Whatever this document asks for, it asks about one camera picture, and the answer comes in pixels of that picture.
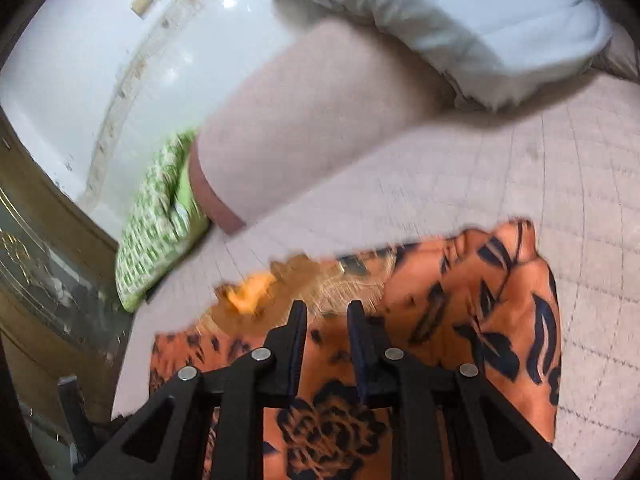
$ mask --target metal rivet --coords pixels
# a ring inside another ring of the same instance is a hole
[[[253,352],[251,352],[251,357],[253,357],[256,361],[264,361],[271,357],[271,350],[265,348],[264,346],[261,348],[256,348]]]
[[[478,367],[473,363],[464,363],[460,365],[459,370],[465,377],[475,377],[478,375]]]
[[[392,346],[385,350],[385,357],[390,361],[399,361],[404,357],[404,352],[401,349]]]
[[[178,370],[178,377],[183,381],[191,381],[197,374],[198,371],[193,366],[185,366]]]

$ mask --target orange cloth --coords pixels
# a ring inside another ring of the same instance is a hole
[[[271,264],[271,272],[276,281],[258,304],[251,329],[230,318],[219,294],[219,304],[198,324],[156,336],[150,373],[154,391],[185,365],[202,371],[227,366],[284,322],[292,300],[304,300],[309,325],[298,397],[289,408],[264,415],[266,479],[390,477],[388,410],[361,406],[354,388],[344,314],[356,299],[380,318],[393,345],[425,364],[454,369],[474,362],[553,440],[561,325],[554,277],[536,252],[531,222],[513,220],[491,233],[467,229],[326,262],[296,256]],[[215,429],[216,417],[206,478]]]

